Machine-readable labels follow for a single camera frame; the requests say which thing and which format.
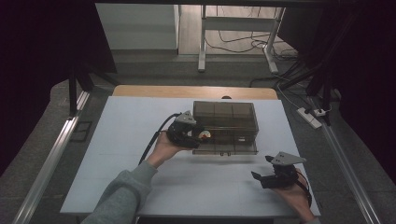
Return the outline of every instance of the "power strip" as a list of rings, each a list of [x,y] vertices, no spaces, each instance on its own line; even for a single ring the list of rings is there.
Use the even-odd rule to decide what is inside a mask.
[[[305,108],[301,107],[297,112],[306,120],[314,129],[320,128],[321,123],[314,118],[310,113],[305,114]]]

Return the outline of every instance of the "white table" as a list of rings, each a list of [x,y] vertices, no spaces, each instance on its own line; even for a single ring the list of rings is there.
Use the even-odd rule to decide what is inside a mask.
[[[192,111],[192,98],[111,96],[64,201],[61,213],[87,215],[106,186],[124,169],[134,169],[149,139],[176,112]],[[299,155],[283,105],[278,100],[237,100],[255,106],[258,155],[192,155],[183,151],[159,168],[139,216],[295,217],[271,190],[262,189],[250,171],[272,175],[264,158],[279,151]],[[304,167],[297,165],[305,174]],[[315,198],[314,215],[319,216]]]

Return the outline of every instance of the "gray carpet floor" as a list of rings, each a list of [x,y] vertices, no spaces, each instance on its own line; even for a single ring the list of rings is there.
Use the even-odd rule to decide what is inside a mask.
[[[117,63],[118,73],[111,75],[122,84],[135,85],[187,85],[248,87],[249,81],[270,77],[263,57],[209,56],[205,73],[197,72],[197,57],[175,55],[123,55]],[[292,62],[278,62],[285,72]],[[64,198],[84,157],[106,98],[113,86],[92,75],[96,85],[86,104],[79,127],[73,133],[64,154],[52,176],[44,195],[35,210],[31,223],[76,223],[76,218],[59,213]],[[274,87],[275,79],[254,83],[254,87]],[[51,101],[42,119],[24,144],[17,158],[0,178],[0,223],[11,223],[29,188],[35,181],[68,116],[67,82],[52,89]],[[295,94],[285,92],[297,105],[303,89],[293,87]],[[353,194],[330,150],[322,130],[313,130],[296,113],[296,107],[278,95],[285,107],[290,127],[305,164],[311,187],[322,214],[322,223],[366,223]],[[343,145],[361,183],[366,188],[383,223],[396,223],[394,203],[396,187],[382,170],[370,150],[349,128],[338,112],[338,103],[332,103],[332,127]],[[295,218],[277,219],[276,224],[298,223]]]

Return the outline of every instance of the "table leg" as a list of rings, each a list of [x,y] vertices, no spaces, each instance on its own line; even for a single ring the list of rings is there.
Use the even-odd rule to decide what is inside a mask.
[[[279,29],[279,24],[282,21],[282,16],[285,8],[281,8],[279,10],[279,13],[276,15],[275,21],[274,21],[274,26],[272,29],[272,32],[270,34],[270,37],[268,38],[268,43],[265,45],[264,48],[264,54],[265,57],[267,58],[268,65],[270,67],[270,71],[272,74],[278,74],[279,71],[277,70],[276,64],[274,62],[274,57],[271,54],[271,50],[274,47],[274,40],[277,34],[277,30]]]
[[[206,43],[205,43],[205,23],[206,23],[206,6],[201,6],[202,9],[202,28],[201,28],[201,45],[199,50],[199,59],[198,59],[198,72],[205,71],[205,51],[206,51]]]

